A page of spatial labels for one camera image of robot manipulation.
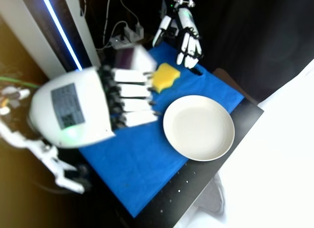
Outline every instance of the led light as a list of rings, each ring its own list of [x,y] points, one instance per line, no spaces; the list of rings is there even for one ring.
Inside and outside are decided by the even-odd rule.
[[[67,48],[68,48],[68,50],[69,50],[69,52],[70,52],[74,62],[76,63],[76,65],[78,67],[78,70],[81,71],[82,70],[82,66],[80,65],[79,60],[78,60],[77,56],[75,55],[75,53],[74,53],[74,51],[73,51],[73,49],[71,47],[71,44],[70,44],[67,36],[65,35],[64,31],[63,31],[63,28],[62,28],[62,26],[61,26],[61,24],[60,24],[60,22],[58,20],[58,17],[56,16],[56,14],[55,14],[55,12],[54,12],[51,4],[50,4],[50,1],[49,0],[44,0],[44,2],[46,4],[46,7],[47,7],[47,9],[48,9],[48,11],[49,11],[49,13],[50,13],[54,23],[55,23],[55,26],[57,26],[57,29],[59,30],[59,33],[60,33],[60,35],[61,35],[65,45],[67,46]]]

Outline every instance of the round plate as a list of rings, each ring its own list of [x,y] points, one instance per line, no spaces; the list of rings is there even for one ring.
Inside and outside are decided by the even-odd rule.
[[[229,113],[203,96],[185,96],[172,102],[163,117],[163,129],[177,152],[196,161],[220,158],[235,138]]]

